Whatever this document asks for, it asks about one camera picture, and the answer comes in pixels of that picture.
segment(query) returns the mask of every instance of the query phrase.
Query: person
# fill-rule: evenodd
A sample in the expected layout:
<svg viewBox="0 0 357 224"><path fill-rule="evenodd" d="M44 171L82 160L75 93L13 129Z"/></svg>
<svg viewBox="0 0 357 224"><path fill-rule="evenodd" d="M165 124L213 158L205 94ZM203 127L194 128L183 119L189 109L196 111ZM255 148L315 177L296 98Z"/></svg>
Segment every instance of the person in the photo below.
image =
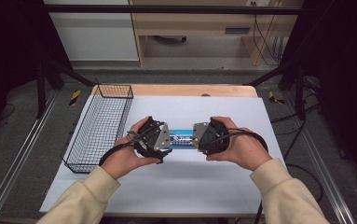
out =
<svg viewBox="0 0 357 224"><path fill-rule="evenodd" d="M238 128L231 118L213 118L223 122L228 129ZM147 118L138 121L130 130L137 133L146 121ZM115 145L127 142L124 137ZM226 151L207 156L206 160L230 161L253 171L251 179L262 195L268 224L328 223L306 186L292 178L281 161L272 159L255 138L231 136ZM139 158L133 147L120 149L109 156L101 167L96 166L83 181L76 181L68 188L38 223L99 223L108 199L120 187L117 180L134 169L158 162L156 158Z"/></svg>

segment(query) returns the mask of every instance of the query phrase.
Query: black wire basket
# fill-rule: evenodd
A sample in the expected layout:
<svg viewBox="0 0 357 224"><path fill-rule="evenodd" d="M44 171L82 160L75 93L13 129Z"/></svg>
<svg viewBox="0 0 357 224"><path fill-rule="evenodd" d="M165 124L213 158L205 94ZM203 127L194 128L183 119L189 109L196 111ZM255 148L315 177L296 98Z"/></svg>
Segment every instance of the black wire basket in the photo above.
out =
<svg viewBox="0 0 357 224"><path fill-rule="evenodd" d="M88 174L122 137L133 99L130 85L99 84L81 113L62 160L73 173Z"/></svg>

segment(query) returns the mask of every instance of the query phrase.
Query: beige sleeve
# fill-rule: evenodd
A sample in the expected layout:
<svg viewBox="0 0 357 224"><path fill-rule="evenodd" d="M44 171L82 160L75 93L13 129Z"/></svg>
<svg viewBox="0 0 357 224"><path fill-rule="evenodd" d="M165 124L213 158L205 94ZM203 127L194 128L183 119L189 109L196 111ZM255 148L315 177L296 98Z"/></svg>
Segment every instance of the beige sleeve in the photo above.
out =
<svg viewBox="0 0 357 224"><path fill-rule="evenodd" d="M328 223L306 186L292 178L279 159L259 166L251 179L262 194L268 224Z"/></svg>
<svg viewBox="0 0 357 224"><path fill-rule="evenodd" d="M103 168L68 188L37 223L99 223L108 199L120 187Z"/></svg>

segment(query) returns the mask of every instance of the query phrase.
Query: gray carpet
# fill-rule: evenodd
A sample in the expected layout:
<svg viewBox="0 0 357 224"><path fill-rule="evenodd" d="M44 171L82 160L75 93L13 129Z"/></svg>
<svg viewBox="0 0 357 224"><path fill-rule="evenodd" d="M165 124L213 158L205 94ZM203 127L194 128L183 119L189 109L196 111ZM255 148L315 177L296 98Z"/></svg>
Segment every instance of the gray carpet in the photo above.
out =
<svg viewBox="0 0 357 224"><path fill-rule="evenodd" d="M106 78L104 76L105 75L95 75L93 77L106 81L104 80L104 78ZM133 76L136 76L135 80L138 82L141 82L141 80L147 82L147 80L151 78L151 75L148 76L144 74ZM183 78L184 76L178 76L176 74L173 74L173 76L176 77L176 82L178 83L180 83L181 80L186 80ZM119 76L110 76L110 78L116 83L126 82L127 80L126 78L120 79ZM210 83L217 83L217 79L208 78L208 80ZM8 97L8 102L13 104L16 109L12 115L0 121L0 182L9 165L13 162L26 134L30 131L34 123L34 117L36 115L36 97L34 90L35 84L34 82L30 82L12 91ZM82 90L81 95L76 105L69 106L68 104L75 90ZM268 100L268 90L276 90L276 88L271 85L261 87L257 91L259 96L264 99L269 117L274 119L289 115L291 112L287 105L271 103ZM73 124L81 112L81 108L89 95L89 91L90 88L84 87L83 85L68 83L63 91L60 92L48 122L36 141L34 149L21 171L21 176L10 192L0 212L0 218L21 217L38 219L42 216L38 212L38 209L57 172L57 168L61 162L60 154L68 141L69 132L74 128ZM274 91L274 93L277 99L282 98L281 94L277 91ZM316 103L315 98L308 99L308 105ZM3 113L9 113L9 110L10 106L8 105L6 111ZM317 110L308 113L306 127L310 130L311 136L317 143L317 146L322 149L323 157L328 162L328 167L357 221L357 165L354 161L340 159L336 142L330 134L329 128L323 120L323 116L320 115ZM273 124L273 128L275 133L289 133L297 127L293 119L288 119ZM277 136L282 153L289 147L294 136L294 133ZM297 139L287 162L298 164L315 174L300 137ZM317 198L320 195L320 189L311 177L296 168L289 168L289 171L293 176L301 179L309 187L314 197ZM323 196L320 206L328 220L337 222L335 212L326 195ZM129 220L122 218L117 219L116 223L135 223L135 221L138 222L138 218Z"/></svg>

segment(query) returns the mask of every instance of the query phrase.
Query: white board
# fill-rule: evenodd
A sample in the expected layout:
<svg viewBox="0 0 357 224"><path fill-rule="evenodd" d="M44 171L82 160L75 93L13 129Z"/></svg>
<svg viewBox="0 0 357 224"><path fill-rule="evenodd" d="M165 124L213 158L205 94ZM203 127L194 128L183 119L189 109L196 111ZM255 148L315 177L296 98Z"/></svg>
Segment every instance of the white board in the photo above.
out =
<svg viewBox="0 0 357 224"><path fill-rule="evenodd" d="M209 121L211 116L231 117L239 127L260 134L271 157L283 161L261 98L136 96L125 132L146 116L167 122L171 130L190 130L193 123ZM122 217L255 214L260 193L250 173L231 162L206 161L195 149L175 149L164 163L141 167L121 177L122 186L109 200L105 213ZM62 164L40 211L47 212L65 189L85 177L73 174Z"/></svg>

